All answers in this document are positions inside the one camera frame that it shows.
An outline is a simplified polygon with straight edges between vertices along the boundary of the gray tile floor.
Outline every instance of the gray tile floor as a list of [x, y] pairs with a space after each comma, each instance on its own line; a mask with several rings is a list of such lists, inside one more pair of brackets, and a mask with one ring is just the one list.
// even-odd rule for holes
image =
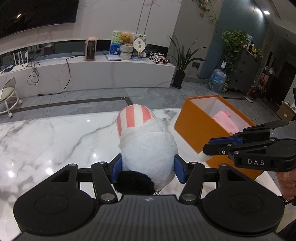
[[[183, 82], [182, 89], [170, 88], [112, 88], [85, 91], [70, 91], [59, 95], [33, 96], [22, 98], [23, 104], [14, 110], [13, 117], [0, 116], [0, 123], [61, 115], [87, 114], [95, 112], [119, 111], [128, 104], [124, 97], [130, 97], [134, 104], [142, 104], [151, 109], [182, 108], [187, 97], [215, 94], [206, 84]], [[243, 112], [255, 124], [277, 120], [275, 112], [263, 101], [248, 102], [242, 93], [228, 91], [222, 95], [232, 105]]]

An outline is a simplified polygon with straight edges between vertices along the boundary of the white plush toy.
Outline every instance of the white plush toy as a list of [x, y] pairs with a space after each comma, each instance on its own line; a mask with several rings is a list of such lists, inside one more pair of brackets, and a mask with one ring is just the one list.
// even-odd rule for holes
[[130, 105], [117, 117], [122, 171], [115, 189], [122, 194], [152, 195], [174, 176], [177, 145], [165, 124], [145, 106]]

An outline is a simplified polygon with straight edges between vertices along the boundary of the pink and white striped fabric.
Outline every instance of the pink and white striped fabric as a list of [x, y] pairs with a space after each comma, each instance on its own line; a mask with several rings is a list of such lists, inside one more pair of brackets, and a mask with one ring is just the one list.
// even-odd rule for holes
[[134, 104], [122, 109], [117, 116], [117, 130], [119, 137], [121, 132], [130, 127], [140, 127], [143, 123], [155, 115], [146, 106]]

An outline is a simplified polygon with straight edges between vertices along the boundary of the black cabinet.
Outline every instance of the black cabinet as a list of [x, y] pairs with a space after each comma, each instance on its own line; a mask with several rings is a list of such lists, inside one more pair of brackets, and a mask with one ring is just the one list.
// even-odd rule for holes
[[248, 91], [257, 76], [259, 68], [260, 62], [248, 51], [243, 50], [241, 57], [237, 60], [237, 73], [229, 75], [231, 83], [228, 88], [243, 92]]

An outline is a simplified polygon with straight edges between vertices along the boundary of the black flower pot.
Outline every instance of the black flower pot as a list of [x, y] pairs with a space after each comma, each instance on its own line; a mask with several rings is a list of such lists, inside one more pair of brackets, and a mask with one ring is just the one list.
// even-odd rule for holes
[[175, 87], [175, 88], [181, 89], [184, 77], [185, 77], [184, 72], [177, 71], [176, 74], [175, 74], [175, 78], [174, 78], [174, 81], [172, 83], [172, 86]]

